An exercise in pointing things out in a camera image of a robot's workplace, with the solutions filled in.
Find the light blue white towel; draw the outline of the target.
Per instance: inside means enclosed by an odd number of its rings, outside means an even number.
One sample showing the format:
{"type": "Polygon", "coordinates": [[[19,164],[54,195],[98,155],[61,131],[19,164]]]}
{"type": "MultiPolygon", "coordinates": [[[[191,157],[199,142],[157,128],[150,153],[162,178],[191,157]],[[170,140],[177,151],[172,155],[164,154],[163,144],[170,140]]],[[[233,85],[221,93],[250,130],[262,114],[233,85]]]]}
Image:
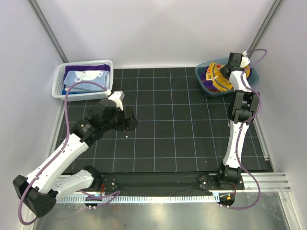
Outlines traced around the light blue white towel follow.
{"type": "Polygon", "coordinates": [[[85,81],[94,82],[108,90],[110,85],[110,72],[106,70],[71,70],[67,73],[63,83],[66,85],[66,87],[70,87],[75,83],[81,82],[81,84],[78,84],[72,88],[72,92],[104,91],[101,87],[95,84],[84,83],[85,81]]]}

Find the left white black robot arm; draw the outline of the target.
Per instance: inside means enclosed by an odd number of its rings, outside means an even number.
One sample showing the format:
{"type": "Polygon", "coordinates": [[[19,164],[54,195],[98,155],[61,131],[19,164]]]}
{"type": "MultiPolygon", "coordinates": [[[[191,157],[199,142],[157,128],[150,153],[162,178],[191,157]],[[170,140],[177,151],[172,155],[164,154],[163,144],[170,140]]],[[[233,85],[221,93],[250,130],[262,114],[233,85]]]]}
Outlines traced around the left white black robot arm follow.
{"type": "Polygon", "coordinates": [[[82,153],[110,131],[133,131],[138,125],[131,106],[123,106],[120,99],[102,99],[89,115],[77,121],[63,143],[33,172],[18,175],[13,186],[20,199],[19,208],[26,205],[40,218],[57,201],[82,189],[96,192],[103,183],[102,173],[93,166],[85,166],[77,173],[60,179],[59,176],[82,153]]]}

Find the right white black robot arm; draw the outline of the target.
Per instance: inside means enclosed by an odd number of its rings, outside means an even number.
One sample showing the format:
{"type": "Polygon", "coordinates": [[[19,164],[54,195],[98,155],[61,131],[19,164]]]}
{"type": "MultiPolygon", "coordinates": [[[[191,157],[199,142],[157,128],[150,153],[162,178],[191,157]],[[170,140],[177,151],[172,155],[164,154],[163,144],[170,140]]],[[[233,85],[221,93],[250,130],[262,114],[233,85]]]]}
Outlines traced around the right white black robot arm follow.
{"type": "Polygon", "coordinates": [[[249,63],[246,51],[241,54],[230,53],[227,64],[220,70],[234,89],[227,112],[230,121],[227,151],[216,176],[216,184],[222,190],[232,189],[240,183],[245,136],[259,108],[259,94],[252,90],[247,80],[249,63]]]}

